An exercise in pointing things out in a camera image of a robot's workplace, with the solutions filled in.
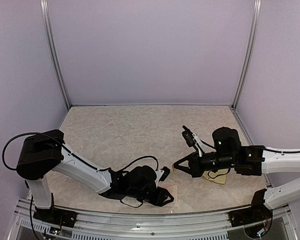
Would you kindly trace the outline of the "round sticker sheet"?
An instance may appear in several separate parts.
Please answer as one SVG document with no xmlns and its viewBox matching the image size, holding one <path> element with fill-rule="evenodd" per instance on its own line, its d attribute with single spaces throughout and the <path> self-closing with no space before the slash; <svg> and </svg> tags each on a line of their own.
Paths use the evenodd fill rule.
<svg viewBox="0 0 300 240">
<path fill-rule="evenodd" d="M 216 184 L 224 185 L 226 183 L 227 171 L 227 169 L 219 170 L 216 173 L 212 171 L 205 171 L 202 175 L 202 178 Z"/>
</svg>

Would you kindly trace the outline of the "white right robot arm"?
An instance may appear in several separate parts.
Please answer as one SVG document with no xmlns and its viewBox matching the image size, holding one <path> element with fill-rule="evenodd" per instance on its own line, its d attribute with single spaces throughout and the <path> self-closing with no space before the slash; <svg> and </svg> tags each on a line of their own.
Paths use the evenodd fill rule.
<svg viewBox="0 0 300 240">
<path fill-rule="evenodd" d="M 212 133 L 213 151 L 204 152 L 204 142 L 198 135 L 186 126 L 183 129 L 183 138 L 195 151 L 173 163 L 173 168 L 192 178 L 231 169 L 242 176 L 300 173 L 300 149 L 243 146 L 238 131 L 223 126 Z M 300 177 L 281 186 L 255 192 L 245 216 L 250 222 L 256 222 L 266 209 L 273 210 L 297 199 L 300 199 Z"/>
</svg>

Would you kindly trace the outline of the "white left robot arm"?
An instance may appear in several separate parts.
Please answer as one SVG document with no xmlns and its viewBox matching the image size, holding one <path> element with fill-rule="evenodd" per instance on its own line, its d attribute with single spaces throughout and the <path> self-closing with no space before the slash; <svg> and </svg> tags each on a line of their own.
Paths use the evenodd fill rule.
<svg viewBox="0 0 300 240">
<path fill-rule="evenodd" d="M 167 167 L 153 169 L 143 165 L 130 171 L 125 168 L 114 171 L 77 154 L 65 143 L 64 133 L 60 130 L 28 133 L 16 172 L 26 180 L 40 214 L 51 223 L 60 218 L 59 209 L 53 206 L 53 194 L 46 178 L 51 171 L 70 177 L 111 200 L 122 201 L 129 197 L 157 207 L 174 201 L 171 193 L 159 186 L 159 182 L 170 174 Z"/>
</svg>

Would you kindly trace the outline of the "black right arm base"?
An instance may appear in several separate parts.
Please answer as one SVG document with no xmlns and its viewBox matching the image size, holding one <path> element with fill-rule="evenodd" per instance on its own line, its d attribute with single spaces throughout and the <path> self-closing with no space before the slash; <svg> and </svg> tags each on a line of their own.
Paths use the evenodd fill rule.
<svg viewBox="0 0 300 240">
<path fill-rule="evenodd" d="M 264 196 L 266 191 L 265 188 L 256 191 L 249 207 L 229 212 L 232 227 L 249 225 L 273 217 L 273 211 L 265 206 Z"/>
</svg>

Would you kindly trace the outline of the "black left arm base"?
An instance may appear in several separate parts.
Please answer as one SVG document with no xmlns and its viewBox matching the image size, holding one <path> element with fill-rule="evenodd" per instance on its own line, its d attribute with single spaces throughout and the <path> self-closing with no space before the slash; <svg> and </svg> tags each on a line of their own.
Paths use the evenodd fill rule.
<svg viewBox="0 0 300 240">
<path fill-rule="evenodd" d="M 51 206 L 49 209 L 35 207 L 34 219 L 58 225 L 60 227 L 74 228 L 78 213 L 55 207 L 54 195 L 51 193 Z"/>
</svg>

